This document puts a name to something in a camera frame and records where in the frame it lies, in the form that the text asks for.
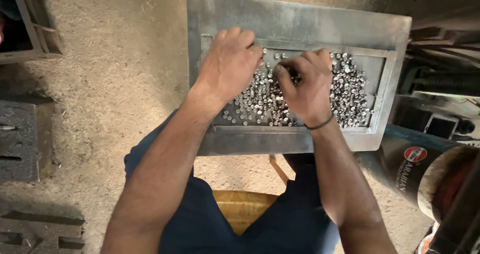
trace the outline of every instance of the arabian petroleum logo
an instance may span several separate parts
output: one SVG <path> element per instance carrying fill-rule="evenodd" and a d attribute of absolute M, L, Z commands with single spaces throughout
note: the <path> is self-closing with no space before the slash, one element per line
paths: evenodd
<path fill-rule="evenodd" d="M 427 150 L 422 147 L 410 147 L 403 153 L 405 159 L 411 162 L 422 161 L 427 156 Z"/>

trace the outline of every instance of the right hand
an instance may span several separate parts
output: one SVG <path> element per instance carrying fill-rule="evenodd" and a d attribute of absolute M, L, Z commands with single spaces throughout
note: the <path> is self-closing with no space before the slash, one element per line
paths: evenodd
<path fill-rule="evenodd" d="M 296 71 L 302 77 L 296 87 L 286 68 Z M 305 51 L 298 57 L 284 59 L 274 70 L 288 108 L 307 126 L 319 126 L 330 118 L 333 74 L 332 60 L 326 49 Z"/>

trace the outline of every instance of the forearm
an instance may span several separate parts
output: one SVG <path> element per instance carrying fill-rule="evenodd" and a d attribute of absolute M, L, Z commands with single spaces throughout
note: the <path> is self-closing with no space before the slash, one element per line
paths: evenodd
<path fill-rule="evenodd" d="M 336 122 L 312 131 L 320 199 L 345 253 L 396 253 L 380 208 Z"/>
<path fill-rule="evenodd" d="M 311 132 L 320 198 L 325 211 L 341 227 L 382 222 L 374 194 L 334 121 Z"/>
<path fill-rule="evenodd" d="M 178 208 L 198 148 L 216 111 L 199 107 L 192 90 L 175 116 L 153 142 L 117 203 L 109 237 L 151 234 L 160 237 Z"/>

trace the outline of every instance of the lap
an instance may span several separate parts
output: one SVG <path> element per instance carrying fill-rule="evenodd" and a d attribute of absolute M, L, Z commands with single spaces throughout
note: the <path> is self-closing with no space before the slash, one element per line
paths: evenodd
<path fill-rule="evenodd" d="M 125 156 L 126 181 L 175 112 Z M 159 253 L 333 253 L 339 232 L 320 203 L 315 160 L 307 155 L 285 159 L 297 173 L 295 181 L 241 237 L 220 212 L 210 186 L 192 170 Z"/>

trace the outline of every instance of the sandy ground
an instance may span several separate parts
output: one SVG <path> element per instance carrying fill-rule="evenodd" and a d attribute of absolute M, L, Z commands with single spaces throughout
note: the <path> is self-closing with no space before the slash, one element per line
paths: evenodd
<path fill-rule="evenodd" d="M 382 11 L 385 0 L 284 0 Z M 123 156 L 188 91 L 186 0 L 48 0 L 62 59 L 0 67 L 2 92 L 53 98 L 55 176 L 0 185 L 0 209 L 82 217 L 84 252 L 98 253 L 124 184 Z M 293 178 L 280 156 L 280 165 Z M 268 156 L 202 157 L 195 175 L 213 189 L 280 194 Z M 390 236 L 411 253 L 431 220 L 370 180 Z M 342 253 L 341 246 L 337 253 Z"/>

